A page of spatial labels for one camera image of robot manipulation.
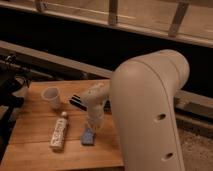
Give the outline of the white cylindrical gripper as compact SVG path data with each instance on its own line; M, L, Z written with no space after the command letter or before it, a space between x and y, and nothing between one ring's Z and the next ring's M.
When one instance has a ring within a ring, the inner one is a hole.
M93 133L92 130L100 130L104 121L104 107L101 105L90 106L87 108L87 122L85 130Z

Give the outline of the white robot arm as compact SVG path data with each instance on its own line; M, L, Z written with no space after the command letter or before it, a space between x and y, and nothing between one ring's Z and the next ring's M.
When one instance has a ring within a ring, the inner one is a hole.
M123 62L107 84L80 95L87 123L98 131L110 104L125 171L185 171L174 96L189 77L186 58L160 50Z

